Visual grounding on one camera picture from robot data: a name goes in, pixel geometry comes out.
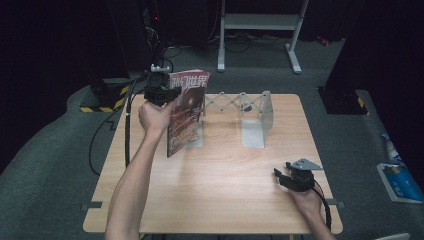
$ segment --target book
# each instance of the book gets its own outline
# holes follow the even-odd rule
[[[377,170],[392,201],[424,202],[424,194],[405,165],[380,163]]]
[[[167,133],[167,157],[198,138],[200,114],[203,108],[209,72],[191,70],[169,74],[169,88],[181,87],[177,104],[171,111]]]

